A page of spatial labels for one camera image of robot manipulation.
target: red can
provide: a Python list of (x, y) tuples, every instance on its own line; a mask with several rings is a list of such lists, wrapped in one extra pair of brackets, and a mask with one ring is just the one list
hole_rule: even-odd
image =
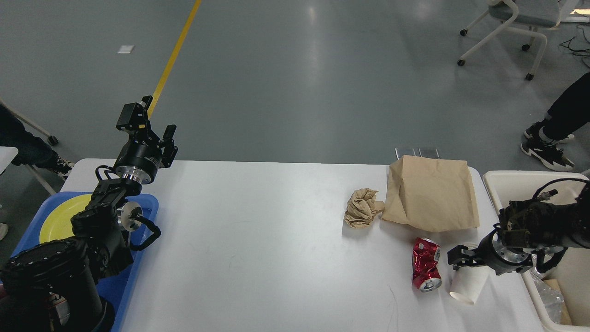
[(438, 273), (437, 264), (441, 255), (441, 248), (431, 240), (416, 238), (412, 252), (412, 284), (421, 292), (430, 292), (443, 284)]

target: white paper cup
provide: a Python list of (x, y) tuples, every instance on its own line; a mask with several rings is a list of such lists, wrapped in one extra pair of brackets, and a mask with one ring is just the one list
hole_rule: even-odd
[[(472, 243), (465, 244), (465, 246), (470, 249), (477, 247)], [(476, 268), (460, 268), (455, 272), (449, 294), (463, 303), (475, 304), (483, 286), (486, 284), (490, 271), (491, 269), (485, 265)]]

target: chair leg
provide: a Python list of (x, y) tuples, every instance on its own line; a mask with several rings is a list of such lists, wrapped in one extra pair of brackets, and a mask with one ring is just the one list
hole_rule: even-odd
[(509, 25), (512, 24), (518, 17), (518, 7), (512, 2), (511, 0), (503, 0), (504, 3), (512, 9), (512, 16), (506, 20), (506, 22), (502, 22), (499, 27), (497, 27), (494, 31), (492, 31), (489, 35), (487, 35), (484, 39), (482, 39), (479, 43), (477, 43), (474, 47), (470, 50), (465, 52), (460, 58), (457, 64), (459, 66), (463, 66), (465, 64), (465, 60), (475, 51), (479, 50), (483, 45), (485, 45), (490, 39), (494, 38), (497, 34), (502, 32), (503, 30), (509, 28)]
[(486, 10), (486, 11), (484, 11), (484, 12), (483, 12), (481, 15), (479, 15), (479, 17), (477, 17), (477, 18), (475, 19), (475, 21), (473, 21), (473, 22), (469, 23), (469, 25), (467, 26), (467, 28), (465, 28), (465, 29), (461, 30), (460, 34), (461, 34), (462, 36), (465, 36), (465, 35), (467, 34), (467, 32), (469, 31), (469, 29), (473, 28), (473, 27), (474, 27), (476, 24), (478, 24), (478, 23), (479, 23), (481, 20), (483, 20), (483, 18), (484, 18), (484, 17), (486, 17), (486, 16), (487, 16), (487, 14), (489, 14), (489, 13), (490, 13), (490, 11), (489, 11), (489, 10)]
[[(529, 31), (538, 32), (539, 28), (538, 27), (529, 27)], [(523, 51), (528, 51), (534, 42), (535, 42), (535, 36), (530, 36), (529, 43), (522, 45), (521, 49)]]
[(533, 79), (537, 69), (539, 68), (539, 64), (541, 63), (541, 58), (545, 53), (545, 48), (547, 47), (547, 36), (544, 34), (537, 32), (537, 31), (527, 31), (523, 29), (518, 29), (515, 27), (507, 27), (506, 31), (513, 32), (515, 34), (527, 35), (530, 37), (538, 38), (541, 41), (541, 45), (539, 46), (539, 50), (537, 51), (537, 55), (535, 57), (535, 61), (533, 62), (533, 67), (530, 69), (529, 73), (526, 75), (526, 79), (529, 81)]
[(53, 190), (53, 188), (51, 188), (51, 186), (47, 183), (47, 181), (45, 181), (45, 179), (41, 176), (41, 174), (39, 174), (39, 171), (37, 171), (31, 165), (27, 165), (27, 169), (31, 172), (31, 174), (35, 177), (35, 179), (37, 181), (39, 181), (39, 183), (43, 186), (43, 188), (45, 188), (45, 190), (47, 190), (49, 195), (55, 194), (55, 190)]
[(490, 41), (492, 38), (494, 38), (497, 34), (499, 34), (500, 32), (502, 32), (503, 30), (505, 30), (506, 28), (508, 28), (508, 26), (511, 24), (511, 21), (506, 21), (504, 23), (502, 23), (502, 25), (500, 25), (499, 27), (497, 27), (494, 31), (492, 31), (489, 35), (487, 35), (485, 38), (483, 38), (482, 40), (480, 40), (479, 43), (477, 43), (474, 47), (470, 48), (467, 52), (465, 52), (460, 58), (459, 58), (459, 62), (465, 62), (465, 60), (467, 60), (467, 58), (473, 54), (475, 51), (479, 50), (483, 45), (485, 45), (488, 41)]

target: white sole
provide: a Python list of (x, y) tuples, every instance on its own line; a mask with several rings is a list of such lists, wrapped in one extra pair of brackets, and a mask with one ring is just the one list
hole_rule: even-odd
[(526, 155), (530, 155), (531, 157), (537, 158), (540, 162), (543, 163), (543, 165), (545, 167), (547, 167), (550, 170), (554, 170), (557, 172), (569, 172), (569, 171), (573, 170), (573, 167), (569, 168), (567, 166), (553, 165), (553, 164), (548, 163), (546, 160), (544, 160), (538, 154), (536, 154), (532, 149), (529, 150), (530, 152), (526, 152), (525, 149), (522, 148), (522, 144), (520, 144), (520, 150), (522, 152), (524, 152)]
[[(531, 135), (529, 135), (529, 134), (528, 134), (526, 131), (524, 131), (524, 133), (525, 133), (525, 137), (526, 137), (527, 139), (531, 139), (531, 138), (533, 138), (533, 137), (532, 137)], [(574, 139), (574, 138), (575, 138), (575, 136), (571, 135), (571, 137), (570, 137), (570, 135), (568, 135), (568, 137), (566, 137), (566, 138), (564, 138), (564, 139), (561, 139), (561, 140), (559, 140), (559, 141), (555, 142), (555, 144), (565, 144), (565, 143), (570, 143), (571, 141), (573, 141), (573, 139)]]

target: white bin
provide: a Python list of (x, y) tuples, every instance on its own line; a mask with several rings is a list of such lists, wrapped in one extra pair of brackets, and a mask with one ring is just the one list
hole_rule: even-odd
[[(483, 181), (496, 211), (506, 207), (510, 200), (530, 199), (535, 191), (551, 180), (558, 178), (581, 178), (584, 175), (566, 172), (543, 171), (489, 171), (483, 175)], [(584, 183), (562, 181), (550, 185), (546, 190), (557, 189), (559, 194), (548, 202), (553, 204), (575, 203)], [(557, 279), (569, 315), (576, 326), (555, 324), (545, 310), (535, 284), (528, 272), (523, 279), (533, 300), (543, 327), (547, 331), (590, 332), (590, 250), (570, 248), (559, 263), (551, 278)]]

